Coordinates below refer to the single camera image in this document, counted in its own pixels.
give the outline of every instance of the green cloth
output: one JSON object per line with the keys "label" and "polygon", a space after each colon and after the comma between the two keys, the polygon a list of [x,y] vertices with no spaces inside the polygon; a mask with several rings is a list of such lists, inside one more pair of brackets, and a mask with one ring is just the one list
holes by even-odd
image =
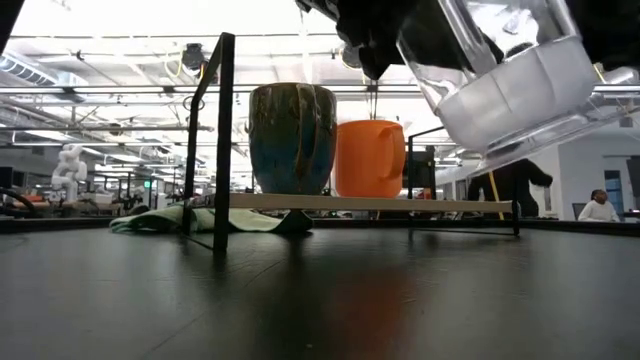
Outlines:
{"label": "green cloth", "polygon": [[[126,216],[113,220],[109,227],[115,233],[156,231],[174,232],[182,225],[182,206],[152,210],[141,215]],[[215,209],[191,210],[191,231],[211,231],[215,226]],[[284,219],[276,219],[247,209],[229,209],[229,223],[238,231],[260,231],[274,233],[305,232],[313,221],[301,211],[291,211]]]}

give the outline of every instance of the clear plastic container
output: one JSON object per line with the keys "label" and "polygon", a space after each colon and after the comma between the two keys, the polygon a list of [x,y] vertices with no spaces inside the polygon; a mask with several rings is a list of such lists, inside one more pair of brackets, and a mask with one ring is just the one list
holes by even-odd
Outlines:
{"label": "clear plastic container", "polygon": [[[437,11],[446,21],[434,23]],[[433,61],[434,42],[462,66],[438,66],[450,62]],[[418,0],[397,46],[451,138],[493,159],[485,166],[575,136],[593,126],[594,109],[607,117],[564,0]]]}

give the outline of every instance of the white shirt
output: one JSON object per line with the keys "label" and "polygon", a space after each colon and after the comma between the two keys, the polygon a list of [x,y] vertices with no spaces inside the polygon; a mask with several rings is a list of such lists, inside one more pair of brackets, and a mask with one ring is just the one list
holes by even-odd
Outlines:
{"label": "white shirt", "polygon": [[610,202],[598,204],[595,200],[591,200],[582,209],[578,221],[615,221],[620,222],[616,210]]}

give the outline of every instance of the wooden shelf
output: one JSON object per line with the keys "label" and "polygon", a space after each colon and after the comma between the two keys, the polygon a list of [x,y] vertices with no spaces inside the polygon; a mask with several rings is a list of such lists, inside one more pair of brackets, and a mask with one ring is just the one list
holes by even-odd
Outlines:
{"label": "wooden shelf", "polygon": [[230,208],[300,210],[477,211],[511,213],[511,201],[448,201],[231,193]]}

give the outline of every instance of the table surface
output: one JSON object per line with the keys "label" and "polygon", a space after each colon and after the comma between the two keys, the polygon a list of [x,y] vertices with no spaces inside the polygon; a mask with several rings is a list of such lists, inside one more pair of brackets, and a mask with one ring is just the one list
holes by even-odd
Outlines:
{"label": "table surface", "polygon": [[[211,234],[200,236],[211,241]],[[640,240],[0,236],[1,359],[638,359]]]}

